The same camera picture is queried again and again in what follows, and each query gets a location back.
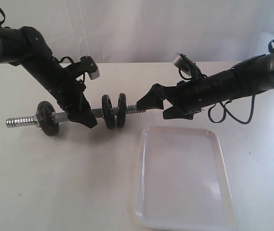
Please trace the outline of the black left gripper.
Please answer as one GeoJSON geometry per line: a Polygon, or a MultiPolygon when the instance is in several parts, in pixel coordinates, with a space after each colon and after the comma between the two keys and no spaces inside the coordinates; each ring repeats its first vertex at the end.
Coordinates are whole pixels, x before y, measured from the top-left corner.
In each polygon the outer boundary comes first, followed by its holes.
{"type": "Polygon", "coordinates": [[[52,76],[52,95],[58,105],[67,113],[69,121],[88,128],[97,125],[90,104],[83,94],[85,85],[69,76],[52,76]]]}

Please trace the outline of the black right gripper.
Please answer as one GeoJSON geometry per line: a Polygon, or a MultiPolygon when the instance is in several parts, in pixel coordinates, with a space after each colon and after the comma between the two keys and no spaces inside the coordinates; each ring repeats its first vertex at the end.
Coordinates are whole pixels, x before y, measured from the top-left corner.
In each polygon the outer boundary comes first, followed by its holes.
{"type": "Polygon", "coordinates": [[[213,90],[204,80],[191,82],[180,81],[176,86],[166,87],[154,84],[148,93],[137,101],[137,109],[164,109],[163,101],[171,103],[171,107],[163,111],[163,118],[192,120],[195,111],[214,104],[213,90]]]}

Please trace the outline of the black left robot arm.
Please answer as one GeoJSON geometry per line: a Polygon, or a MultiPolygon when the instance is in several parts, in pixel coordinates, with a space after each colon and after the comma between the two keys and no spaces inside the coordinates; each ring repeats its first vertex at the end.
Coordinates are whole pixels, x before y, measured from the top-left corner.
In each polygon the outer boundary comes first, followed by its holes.
{"type": "Polygon", "coordinates": [[[53,56],[42,34],[33,27],[20,29],[0,27],[0,64],[21,65],[52,95],[72,122],[88,128],[97,125],[83,92],[85,85],[77,78],[87,73],[90,79],[99,77],[99,69],[90,56],[62,67],[53,56]]]}

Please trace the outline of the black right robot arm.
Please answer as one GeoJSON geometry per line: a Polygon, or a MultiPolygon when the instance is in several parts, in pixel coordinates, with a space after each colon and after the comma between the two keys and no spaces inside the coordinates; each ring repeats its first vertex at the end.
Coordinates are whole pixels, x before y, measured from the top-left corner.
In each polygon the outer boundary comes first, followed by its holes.
{"type": "Polygon", "coordinates": [[[138,110],[161,109],[164,119],[191,119],[204,107],[274,89],[274,52],[252,57],[209,77],[182,53],[176,54],[173,64],[191,79],[169,87],[154,84],[137,101],[138,110]]]}

